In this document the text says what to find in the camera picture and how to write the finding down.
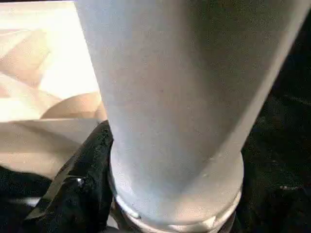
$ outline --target white cylinder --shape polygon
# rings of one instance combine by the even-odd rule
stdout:
[[[123,209],[164,230],[217,221],[308,0],[78,0]]]

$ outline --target black fabric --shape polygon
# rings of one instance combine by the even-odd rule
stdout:
[[[108,186],[112,135],[108,122],[91,133],[62,167],[45,199],[23,221],[20,233],[98,232],[104,230],[112,194]]]

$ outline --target crumpled black material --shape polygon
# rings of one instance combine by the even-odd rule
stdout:
[[[58,172],[19,233],[104,231],[112,201],[107,178],[112,142],[108,122],[99,124]]]

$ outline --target metal pipe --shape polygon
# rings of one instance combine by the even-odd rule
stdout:
[[[122,209],[145,231],[217,231],[241,148],[309,0],[77,0],[114,136]]]

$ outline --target beige surface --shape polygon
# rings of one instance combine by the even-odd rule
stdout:
[[[0,123],[0,165],[53,178],[97,124],[96,119]]]

